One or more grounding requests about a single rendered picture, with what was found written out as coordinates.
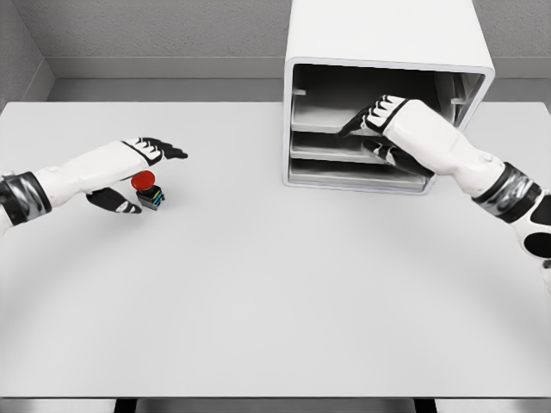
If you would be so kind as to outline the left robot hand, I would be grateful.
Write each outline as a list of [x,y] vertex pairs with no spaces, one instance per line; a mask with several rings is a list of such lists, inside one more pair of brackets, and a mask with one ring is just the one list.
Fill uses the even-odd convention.
[[100,171],[93,175],[93,186],[86,192],[92,205],[113,213],[140,213],[143,207],[132,203],[110,187],[111,184],[129,180],[143,170],[163,160],[185,159],[182,149],[155,138],[137,138],[115,141],[98,149]]

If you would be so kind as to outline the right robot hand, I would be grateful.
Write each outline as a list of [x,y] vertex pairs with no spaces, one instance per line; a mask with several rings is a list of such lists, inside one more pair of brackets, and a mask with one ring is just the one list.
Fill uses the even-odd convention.
[[399,170],[431,178],[451,175],[459,165],[451,152],[457,130],[420,100],[383,95],[354,115],[337,138],[365,130],[387,141],[368,138],[362,148]]

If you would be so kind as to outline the red button load switch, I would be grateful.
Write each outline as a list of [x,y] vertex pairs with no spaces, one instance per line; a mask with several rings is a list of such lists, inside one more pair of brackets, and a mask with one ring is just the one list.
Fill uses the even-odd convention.
[[156,184],[156,176],[150,170],[143,170],[130,181],[142,206],[157,211],[165,200],[163,190]]

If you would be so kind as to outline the white tabletop storage cabinet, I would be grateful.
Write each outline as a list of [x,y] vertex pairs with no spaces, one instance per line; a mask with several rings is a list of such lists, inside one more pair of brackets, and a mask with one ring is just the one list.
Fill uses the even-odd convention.
[[292,132],[337,132],[383,95],[420,100],[464,135],[495,78],[472,0],[293,0],[284,60]]

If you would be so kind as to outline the white cabinet drawer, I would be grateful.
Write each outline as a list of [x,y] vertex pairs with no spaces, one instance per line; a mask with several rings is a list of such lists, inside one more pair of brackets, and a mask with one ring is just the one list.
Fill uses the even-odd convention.
[[345,139],[338,139],[333,133],[292,132],[289,153],[292,159],[386,164],[363,149],[362,144],[365,140],[388,144],[388,141],[380,136],[349,135]]
[[414,194],[423,193],[432,184],[430,178],[391,165],[307,159],[290,160],[288,180],[293,184]]

